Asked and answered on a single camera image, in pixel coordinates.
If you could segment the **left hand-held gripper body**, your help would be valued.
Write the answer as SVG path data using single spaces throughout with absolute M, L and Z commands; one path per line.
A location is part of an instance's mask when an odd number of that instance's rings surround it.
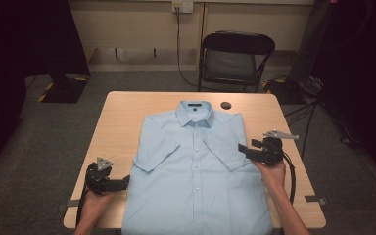
M 112 161 L 98 157 L 97 161 L 91 163 L 86 169 L 85 185 L 95 194 L 102 195 L 104 193 L 112 192 L 110 181 L 110 173 L 112 171 Z

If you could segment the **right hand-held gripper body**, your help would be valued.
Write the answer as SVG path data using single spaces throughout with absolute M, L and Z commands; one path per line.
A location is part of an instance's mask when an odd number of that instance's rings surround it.
M 261 141 L 262 160 L 264 165 L 277 165 L 283 161 L 285 156 L 283 151 L 283 139 L 298 140 L 298 135 L 282 132 L 280 130 L 269 130 L 263 133 Z

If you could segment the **light blue short-sleeved shirt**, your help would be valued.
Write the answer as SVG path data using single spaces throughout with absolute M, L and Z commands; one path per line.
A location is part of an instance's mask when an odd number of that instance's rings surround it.
M 123 235 L 270 235 L 259 170 L 238 147 L 239 114 L 182 101 L 145 117 L 133 159 Z

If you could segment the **person's left hand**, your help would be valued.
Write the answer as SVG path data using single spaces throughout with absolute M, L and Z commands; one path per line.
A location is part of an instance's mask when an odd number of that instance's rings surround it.
M 89 191 L 84 200 L 82 208 L 83 215 L 100 216 L 108 206 L 108 204 L 117 196 L 116 193 L 108 193 L 97 195 Z

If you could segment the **person's right hand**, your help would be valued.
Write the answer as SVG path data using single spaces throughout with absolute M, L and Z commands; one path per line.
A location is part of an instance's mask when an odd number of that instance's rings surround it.
M 270 194 L 280 194 L 285 192 L 286 167 L 283 162 L 275 166 L 267 166 L 259 162 L 254 165 L 261 173 L 262 181 Z

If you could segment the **grey tape strip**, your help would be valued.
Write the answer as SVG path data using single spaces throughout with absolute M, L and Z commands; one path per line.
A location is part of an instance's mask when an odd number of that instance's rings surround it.
M 68 200 L 65 203 L 58 204 L 57 209 L 59 212 L 65 212 L 68 208 L 78 207 L 79 200 Z
M 319 205 L 323 206 L 327 204 L 327 201 L 325 198 L 318 197 L 316 195 L 306 195 L 305 201 L 307 203 L 318 203 Z

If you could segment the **black tripod stand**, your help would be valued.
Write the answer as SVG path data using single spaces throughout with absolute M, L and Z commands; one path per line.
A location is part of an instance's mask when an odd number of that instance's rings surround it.
M 301 137 L 302 139 L 302 146 L 300 148 L 301 160 L 303 160 L 306 155 L 306 145 L 307 145 L 307 138 L 309 136 L 310 126 L 311 126 L 316 108 L 319 104 L 320 104 L 319 100 L 314 100 L 284 115 L 289 127 L 292 127 L 295 123 L 306 119 L 305 132 L 304 132 L 304 135 Z

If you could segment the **black folding chair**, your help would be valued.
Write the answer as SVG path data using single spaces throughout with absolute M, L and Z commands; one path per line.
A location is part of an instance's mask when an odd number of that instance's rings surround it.
M 264 34 L 215 31 L 201 43 L 197 90 L 203 82 L 254 86 L 258 91 L 266 63 L 275 50 Z

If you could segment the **black yellow-striped stand base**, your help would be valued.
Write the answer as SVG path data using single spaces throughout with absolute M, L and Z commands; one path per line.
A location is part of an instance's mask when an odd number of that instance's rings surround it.
M 66 77 L 52 81 L 38 98 L 41 103 L 76 104 L 88 82 L 83 77 Z

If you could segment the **dark curtain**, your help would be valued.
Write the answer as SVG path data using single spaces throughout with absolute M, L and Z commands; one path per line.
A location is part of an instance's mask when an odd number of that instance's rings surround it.
M 69 0 L 0 0 L 0 152 L 26 96 L 25 79 L 89 76 Z
M 312 76 L 376 163 L 376 0 L 313 0 L 289 73 Z

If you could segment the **vertical wall conduit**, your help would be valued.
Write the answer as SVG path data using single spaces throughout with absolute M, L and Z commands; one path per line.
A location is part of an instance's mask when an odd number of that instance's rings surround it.
M 207 14 L 208 14 L 208 4 L 206 2 L 201 5 L 201 27 L 200 27 L 200 49 L 203 45 L 203 40 L 206 36 L 207 31 Z

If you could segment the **white wall socket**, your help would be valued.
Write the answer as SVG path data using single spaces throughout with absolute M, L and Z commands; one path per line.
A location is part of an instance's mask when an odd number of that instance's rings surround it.
M 192 14 L 194 12 L 194 2 L 192 0 L 173 0 L 171 2 L 173 13 Z

